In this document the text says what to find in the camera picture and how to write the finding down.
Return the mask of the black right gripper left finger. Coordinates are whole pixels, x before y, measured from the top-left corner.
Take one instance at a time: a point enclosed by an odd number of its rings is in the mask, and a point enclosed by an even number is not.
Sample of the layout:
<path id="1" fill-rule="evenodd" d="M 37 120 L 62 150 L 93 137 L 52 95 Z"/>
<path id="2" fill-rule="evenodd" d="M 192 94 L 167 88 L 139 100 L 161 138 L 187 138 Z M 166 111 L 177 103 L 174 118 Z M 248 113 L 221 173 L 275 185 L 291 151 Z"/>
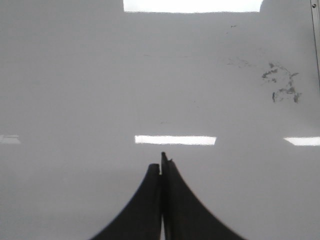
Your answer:
<path id="1" fill-rule="evenodd" d="M 93 240 L 159 240 L 162 228 L 162 176 L 152 163 L 126 206 Z"/>

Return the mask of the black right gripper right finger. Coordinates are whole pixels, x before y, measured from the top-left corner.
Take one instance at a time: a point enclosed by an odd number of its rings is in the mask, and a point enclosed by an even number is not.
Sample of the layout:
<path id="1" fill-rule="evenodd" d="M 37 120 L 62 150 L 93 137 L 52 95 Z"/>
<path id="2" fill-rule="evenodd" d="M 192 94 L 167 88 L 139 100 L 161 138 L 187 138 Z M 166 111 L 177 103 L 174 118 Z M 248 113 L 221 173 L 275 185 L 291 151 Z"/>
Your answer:
<path id="1" fill-rule="evenodd" d="M 184 181 L 175 162 L 161 153 L 162 215 L 167 240 L 242 240 L 216 218 Z"/>

